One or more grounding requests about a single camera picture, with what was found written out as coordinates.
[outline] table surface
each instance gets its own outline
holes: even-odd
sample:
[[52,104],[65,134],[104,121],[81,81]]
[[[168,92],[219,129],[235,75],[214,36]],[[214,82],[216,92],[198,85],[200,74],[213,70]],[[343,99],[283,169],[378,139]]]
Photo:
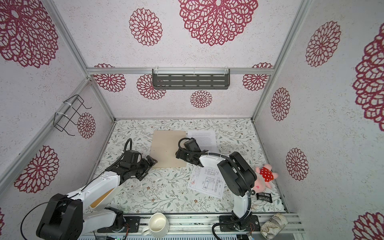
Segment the table surface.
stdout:
[[[239,152],[254,169],[266,164],[255,129],[250,119],[192,119],[192,120],[119,120],[109,139],[95,176],[112,164],[123,151],[128,138],[132,138],[132,149],[143,156],[151,152],[154,130],[215,130],[220,153]],[[225,186],[222,199],[192,191],[187,188],[194,165],[179,168],[153,168],[142,180],[127,180],[123,189],[107,206],[123,210],[124,213],[196,213],[231,212],[233,196]],[[272,203],[252,197],[253,212],[285,212],[280,193],[271,183]]]

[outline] red medallion pattern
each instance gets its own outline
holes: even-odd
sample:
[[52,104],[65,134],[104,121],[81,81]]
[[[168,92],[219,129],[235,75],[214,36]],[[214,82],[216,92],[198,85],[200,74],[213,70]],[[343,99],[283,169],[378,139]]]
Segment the red medallion pattern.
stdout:
[[156,90],[153,88],[151,74],[140,76],[136,84],[140,94],[148,99],[152,99],[152,100],[160,99],[167,92],[166,90]]
[[212,102],[212,95],[204,90],[198,90],[191,95],[191,103],[197,108],[205,108]]
[[364,109],[366,119],[378,123],[384,131],[384,23],[375,39],[364,48],[362,61],[355,70],[355,103]]
[[153,46],[163,34],[158,17],[148,9],[137,9],[129,19],[129,28],[133,37],[144,46]]
[[59,159],[55,151],[43,146],[13,185],[21,192],[37,193],[55,179],[58,168]]
[[384,216],[381,213],[366,212],[364,215],[359,215],[359,218],[353,223],[354,240],[384,239]]
[[308,161],[304,153],[297,148],[292,148],[285,160],[289,174],[296,180],[304,180],[308,174]]
[[83,138],[90,138],[95,133],[96,124],[95,119],[89,113],[80,115],[77,121],[77,130]]
[[[97,64],[96,68],[114,68],[109,64]],[[120,92],[125,88],[125,78],[123,74],[94,74],[95,81],[98,85],[110,92]]]
[[340,26],[337,22],[330,21],[319,27],[308,43],[305,54],[307,63],[317,67],[327,62],[337,49],[340,35]]
[[3,229],[4,225],[5,225],[5,223],[4,223],[4,214],[2,214],[1,208],[0,208],[0,236],[1,236],[1,230]]
[[179,0],[184,28],[200,43],[223,45],[252,21],[257,0]]
[[23,67],[49,65],[58,35],[39,0],[0,1],[0,52]]
[[291,99],[285,88],[279,88],[273,94],[271,101],[271,113],[276,121],[283,120],[291,107]]
[[[270,63],[259,63],[253,66],[253,68],[272,68]],[[267,74],[246,74],[243,76],[243,85],[246,89],[251,91],[257,91],[263,89],[269,76]]]

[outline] paper document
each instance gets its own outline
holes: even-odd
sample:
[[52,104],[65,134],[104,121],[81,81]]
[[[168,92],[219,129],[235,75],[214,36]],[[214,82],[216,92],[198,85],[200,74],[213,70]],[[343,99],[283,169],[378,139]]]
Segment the paper document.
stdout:
[[187,137],[196,139],[201,151],[219,153],[216,145],[216,133],[214,130],[190,130]]
[[223,198],[224,179],[218,169],[194,166],[188,188],[211,197]]

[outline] white mug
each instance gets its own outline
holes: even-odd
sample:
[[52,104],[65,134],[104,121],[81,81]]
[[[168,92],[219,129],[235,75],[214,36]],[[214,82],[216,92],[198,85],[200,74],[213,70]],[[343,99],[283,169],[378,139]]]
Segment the white mug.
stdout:
[[169,230],[169,221],[162,213],[155,213],[149,219],[148,226],[141,230],[141,235],[152,234],[156,238],[162,238],[167,235]]

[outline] plush toy head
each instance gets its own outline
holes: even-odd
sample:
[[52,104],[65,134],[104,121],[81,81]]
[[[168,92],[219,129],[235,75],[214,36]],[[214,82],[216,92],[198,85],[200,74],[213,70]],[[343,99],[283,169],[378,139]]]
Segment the plush toy head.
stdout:
[[271,184],[269,183],[273,179],[276,179],[279,175],[275,172],[271,171],[272,166],[269,164],[264,165],[262,169],[259,167],[256,168],[256,176],[257,179],[255,181],[255,186],[253,187],[253,190],[256,193],[264,192],[265,187],[272,188]]

